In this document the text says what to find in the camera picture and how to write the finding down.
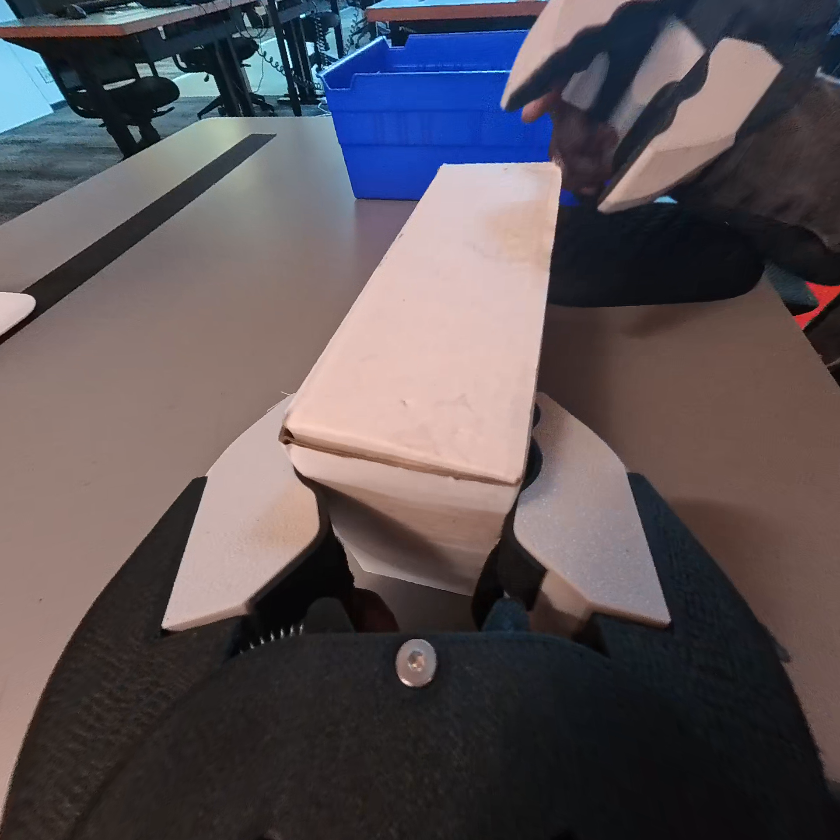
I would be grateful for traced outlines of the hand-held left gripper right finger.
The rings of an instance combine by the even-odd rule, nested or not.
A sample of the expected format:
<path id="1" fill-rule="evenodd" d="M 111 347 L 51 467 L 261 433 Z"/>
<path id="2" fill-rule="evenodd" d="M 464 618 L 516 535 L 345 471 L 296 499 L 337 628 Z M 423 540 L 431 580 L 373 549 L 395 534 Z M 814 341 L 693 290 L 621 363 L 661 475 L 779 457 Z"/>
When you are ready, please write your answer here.
<path id="1" fill-rule="evenodd" d="M 474 624 L 483 627 L 504 598 L 520 604 L 531 629 L 567 638 L 594 616 L 671 624 L 623 462 L 543 393 L 525 479 L 472 596 Z"/>

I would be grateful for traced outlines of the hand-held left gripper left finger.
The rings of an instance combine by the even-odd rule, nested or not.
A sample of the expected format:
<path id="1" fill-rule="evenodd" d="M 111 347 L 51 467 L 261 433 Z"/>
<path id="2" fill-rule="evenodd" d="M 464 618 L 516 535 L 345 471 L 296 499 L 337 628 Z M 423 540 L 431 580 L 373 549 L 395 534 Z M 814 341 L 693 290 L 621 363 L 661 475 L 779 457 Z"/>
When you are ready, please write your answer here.
<path id="1" fill-rule="evenodd" d="M 354 577 L 317 491 L 296 472 L 274 406 L 228 446 L 206 482 L 161 628 L 244 618 L 255 634 L 302 625 L 312 603 L 348 603 Z"/>

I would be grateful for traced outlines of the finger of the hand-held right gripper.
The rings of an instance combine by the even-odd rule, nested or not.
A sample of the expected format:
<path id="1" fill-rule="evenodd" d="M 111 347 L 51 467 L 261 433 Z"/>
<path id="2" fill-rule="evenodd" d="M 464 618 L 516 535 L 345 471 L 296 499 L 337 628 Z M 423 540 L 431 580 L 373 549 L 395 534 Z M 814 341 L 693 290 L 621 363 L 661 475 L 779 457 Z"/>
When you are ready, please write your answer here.
<path id="1" fill-rule="evenodd" d="M 587 70 L 635 25 L 657 20 L 656 2 L 551 1 L 524 39 L 501 95 L 505 112 L 523 109 Z"/>
<path id="2" fill-rule="evenodd" d="M 761 45 L 722 39 L 708 57 L 699 90 L 677 104 L 670 124 L 633 156 L 598 211 L 615 214 L 651 203 L 729 150 L 781 70 Z"/>

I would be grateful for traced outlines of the white cardboard box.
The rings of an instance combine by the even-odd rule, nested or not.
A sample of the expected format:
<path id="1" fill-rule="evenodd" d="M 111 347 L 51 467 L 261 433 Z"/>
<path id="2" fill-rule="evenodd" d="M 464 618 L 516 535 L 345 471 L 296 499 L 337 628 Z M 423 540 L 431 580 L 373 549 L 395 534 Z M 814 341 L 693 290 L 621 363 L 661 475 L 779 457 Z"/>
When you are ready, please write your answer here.
<path id="1" fill-rule="evenodd" d="M 472 596 L 532 436 L 560 169 L 443 165 L 280 441 L 367 572 Z"/>

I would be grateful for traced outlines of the person's right forearm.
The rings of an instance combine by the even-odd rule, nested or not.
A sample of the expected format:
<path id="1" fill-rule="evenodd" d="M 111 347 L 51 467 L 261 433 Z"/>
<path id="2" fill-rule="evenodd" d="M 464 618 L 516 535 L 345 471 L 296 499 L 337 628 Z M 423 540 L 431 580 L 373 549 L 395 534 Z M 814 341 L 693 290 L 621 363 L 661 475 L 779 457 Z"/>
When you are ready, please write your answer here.
<path id="1" fill-rule="evenodd" d="M 792 110 L 737 141 L 673 196 L 737 229 L 777 266 L 838 286 L 838 79 L 818 73 Z"/>

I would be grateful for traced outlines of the brown-edged background desk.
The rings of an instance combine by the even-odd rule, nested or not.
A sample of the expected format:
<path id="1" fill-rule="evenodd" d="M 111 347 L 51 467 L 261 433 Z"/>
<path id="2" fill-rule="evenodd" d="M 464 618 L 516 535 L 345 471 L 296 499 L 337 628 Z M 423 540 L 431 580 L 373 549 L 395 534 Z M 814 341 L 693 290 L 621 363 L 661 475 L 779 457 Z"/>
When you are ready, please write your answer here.
<path id="1" fill-rule="evenodd" d="M 368 6 L 368 22 L 384 25 L 491 23 L 538 17 L 545 1 L 382 1 Z"/>
<path id="2" fill-rule="evenodd" d="M 65 60 L 80 75 L 130 61 L 143 77 L 153 73 L 161 77 L 157 64 L 163 60 L 229 35 L 245 35 L 246 13 L 261 7 L 270 6 L 247 1 L 182 2 L 169 7 L 66 2 L 64 16 L 42 14 L 2 23 L 2 40 L 35 52 L 46 66 Z"/>

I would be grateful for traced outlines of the grey desk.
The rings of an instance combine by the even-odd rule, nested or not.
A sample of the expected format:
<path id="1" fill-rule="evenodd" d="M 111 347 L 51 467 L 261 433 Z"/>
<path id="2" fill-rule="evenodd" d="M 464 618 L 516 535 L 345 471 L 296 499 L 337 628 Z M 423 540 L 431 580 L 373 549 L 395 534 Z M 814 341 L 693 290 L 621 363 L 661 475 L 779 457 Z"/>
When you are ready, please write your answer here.
<path id="1" fill-rule="evenodd" d="M 298 389 L 413 205 L 324 117 L 196 123 L 2 226 L 2 290 L 269 140 L 2 342 L 2 800 L 81 618 L 187 483 Z M 838 386 L 774 290 L 552 307 L 540 390 L 645 475 L 790 656 L 838 781 Z"/>

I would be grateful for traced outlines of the person's right hand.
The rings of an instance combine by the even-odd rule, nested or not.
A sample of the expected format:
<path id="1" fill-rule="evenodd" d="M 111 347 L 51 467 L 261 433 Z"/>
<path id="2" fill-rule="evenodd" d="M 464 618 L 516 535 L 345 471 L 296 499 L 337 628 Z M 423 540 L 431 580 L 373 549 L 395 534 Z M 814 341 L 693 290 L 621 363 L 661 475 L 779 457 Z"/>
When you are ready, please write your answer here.
<path id="1" fill-rule="evenodd" d="M 549 157 L 561 169 L 563 187 L 578 197 L 597 196 L 612 178 L 620 142 L 614 127 L 563 100 L 559 91 L 532 101 L 521 111 L 525 123 L 544 116 L 552 123 Z"/>

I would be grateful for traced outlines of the person's left hand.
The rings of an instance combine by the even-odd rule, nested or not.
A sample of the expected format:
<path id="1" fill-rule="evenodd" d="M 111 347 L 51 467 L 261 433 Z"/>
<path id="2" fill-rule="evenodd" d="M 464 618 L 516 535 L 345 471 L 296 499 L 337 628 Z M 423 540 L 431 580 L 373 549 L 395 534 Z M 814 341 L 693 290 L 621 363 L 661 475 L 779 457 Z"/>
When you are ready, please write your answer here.
<path id="1" fill-rule="evenodd" d="M 374 591 L 353 588 L 348 611 L 357 633 L 395 634 L 400 631 L 392 610 Z"/>

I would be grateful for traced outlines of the blue plastic bin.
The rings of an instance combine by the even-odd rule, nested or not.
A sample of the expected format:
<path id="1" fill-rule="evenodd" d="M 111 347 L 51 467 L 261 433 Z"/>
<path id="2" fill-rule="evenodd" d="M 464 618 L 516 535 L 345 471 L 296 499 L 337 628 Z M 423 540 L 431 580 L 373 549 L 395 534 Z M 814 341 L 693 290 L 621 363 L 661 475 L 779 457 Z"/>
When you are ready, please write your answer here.
<path id="1" fill-rule="evenodd" d="M 385 37 L 321 74 L 353 195 L 416 201 L 442 165 L 550 159 L 551 122 L 500 106 L 524 30 Z"/>

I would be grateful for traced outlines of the dark cloth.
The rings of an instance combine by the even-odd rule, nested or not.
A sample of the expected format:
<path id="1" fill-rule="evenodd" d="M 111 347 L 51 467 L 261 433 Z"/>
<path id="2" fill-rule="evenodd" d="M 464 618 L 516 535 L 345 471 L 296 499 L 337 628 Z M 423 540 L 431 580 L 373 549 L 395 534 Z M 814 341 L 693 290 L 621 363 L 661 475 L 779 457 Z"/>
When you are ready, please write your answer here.
<path id="1" fill-rule="evenodd" d="M 559 208 L 548 303 L 567 308 L 721 301 L 753 289 L 760 252 L 730 226 L 654 203 L 605 215 Z"/>

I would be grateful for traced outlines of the white document stand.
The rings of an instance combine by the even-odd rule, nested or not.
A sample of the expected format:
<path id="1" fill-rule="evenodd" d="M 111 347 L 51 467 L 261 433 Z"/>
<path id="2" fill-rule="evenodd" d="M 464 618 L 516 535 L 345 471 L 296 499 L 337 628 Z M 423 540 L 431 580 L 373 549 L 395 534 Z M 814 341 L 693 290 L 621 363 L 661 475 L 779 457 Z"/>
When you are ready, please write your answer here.
<path id="1" fill-rule="evenodd" d="M 36 300 L 23 292 L 0 292 L 0 335 L 3 337 L 26 320 L 36 306 Z"/>

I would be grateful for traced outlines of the black office chair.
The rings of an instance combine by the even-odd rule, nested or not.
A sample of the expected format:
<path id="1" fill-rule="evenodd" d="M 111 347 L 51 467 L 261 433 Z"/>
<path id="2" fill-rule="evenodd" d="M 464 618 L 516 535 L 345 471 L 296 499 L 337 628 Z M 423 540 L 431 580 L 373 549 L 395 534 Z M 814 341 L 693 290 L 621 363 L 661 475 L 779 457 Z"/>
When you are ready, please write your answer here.
<path id="1" fill-rule="evenodd" d="M 218 95 L 197 112 L 198 120 L 212 112 L 223 118 L 277 115 L 275 107 L 265 97 L 250 89 L 244 73 L 246 60 L 257 50 L 258 44 L 253 38 L 229 35 L 174 56 L 175 66 L 182 73 L 203 74 L 216 82 Z"/>
<path id="2" fill-rule="evenodd" d="M 124 159 L 161 140 L 153 122 L 172 112 L 180 97 L 173 80 L 155 73 L 143 77 L 130 61 L 82 75 L 65 60 L 50 61 L 47 67 L 68 108 L 82 119 L 97 121 Z"/>

